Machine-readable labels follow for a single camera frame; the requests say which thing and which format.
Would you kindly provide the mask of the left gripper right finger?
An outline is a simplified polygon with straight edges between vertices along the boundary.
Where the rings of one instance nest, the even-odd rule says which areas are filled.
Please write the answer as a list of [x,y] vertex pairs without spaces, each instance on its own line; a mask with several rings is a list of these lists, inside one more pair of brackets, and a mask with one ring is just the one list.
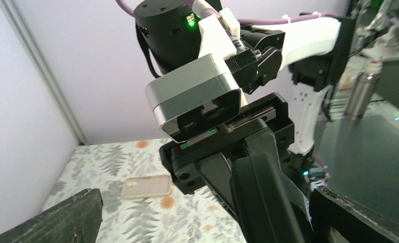
[[399,224],[328,187],[310,196],[313,242],[399,242]]

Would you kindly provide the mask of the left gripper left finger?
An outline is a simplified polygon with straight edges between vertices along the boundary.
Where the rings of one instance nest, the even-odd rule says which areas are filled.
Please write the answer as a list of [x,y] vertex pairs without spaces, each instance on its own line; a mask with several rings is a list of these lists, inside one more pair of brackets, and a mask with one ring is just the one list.
[[103,221],[98,188],[87,188],[0,234],[0,242],[96,242]]

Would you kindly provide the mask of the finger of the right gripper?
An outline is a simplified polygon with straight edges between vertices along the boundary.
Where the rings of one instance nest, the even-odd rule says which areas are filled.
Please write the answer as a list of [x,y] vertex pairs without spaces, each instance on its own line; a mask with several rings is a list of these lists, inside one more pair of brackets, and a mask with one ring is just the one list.
[[200,160],[196,167],[217,201],[237,222],[243,220],[242,187],[237,174],[242,157],[219,152]]
[[304,242],[281,181],[274,134],[263,129],[247,140],[243,161],[243,233],[247,242]]

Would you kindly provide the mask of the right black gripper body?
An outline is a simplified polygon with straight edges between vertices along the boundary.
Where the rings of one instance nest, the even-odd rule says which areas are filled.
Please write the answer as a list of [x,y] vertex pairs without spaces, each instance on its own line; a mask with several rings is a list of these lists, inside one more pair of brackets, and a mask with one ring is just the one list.
[[289,118],[288,103],[278,93],[247,105],[231,123],[218,126],[201,141],[192,145],[169,142],[161,146],[162,165],[183,194],[194,194],[206,186],[196,167],[200,160],[219,152],[226,157],[246,157],[250,155],[247,138],[266,128],[274,133],[278,161],[286,170],[291,164],[289,146],[294,143],[294,123]]

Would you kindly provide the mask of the beige phone case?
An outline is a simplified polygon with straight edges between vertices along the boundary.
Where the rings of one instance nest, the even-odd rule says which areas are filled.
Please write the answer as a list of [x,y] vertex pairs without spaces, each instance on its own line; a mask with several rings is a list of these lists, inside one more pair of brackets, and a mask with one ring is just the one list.
[[122,199],[165,197],[172,193],[169,175],[154,175],[128,178],[122,186]]

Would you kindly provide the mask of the black phone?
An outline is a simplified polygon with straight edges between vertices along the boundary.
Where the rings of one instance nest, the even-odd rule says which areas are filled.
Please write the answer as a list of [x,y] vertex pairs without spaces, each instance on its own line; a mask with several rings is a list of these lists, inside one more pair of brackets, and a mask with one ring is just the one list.
[[292,202],[282,172],[267,153],[236,160],[230,188],[246,242],[311,242],[305,214]]

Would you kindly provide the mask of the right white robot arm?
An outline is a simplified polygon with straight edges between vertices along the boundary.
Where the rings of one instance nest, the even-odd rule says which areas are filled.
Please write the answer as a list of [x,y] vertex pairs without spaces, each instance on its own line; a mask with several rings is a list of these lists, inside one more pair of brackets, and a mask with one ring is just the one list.
[[327,89],[355,19],[239,20],[219,1],[143,1],[131,11],[161,71],[145,89],[164,168],[184,194],[208,187],[247,242],[313,242],[304,175]]

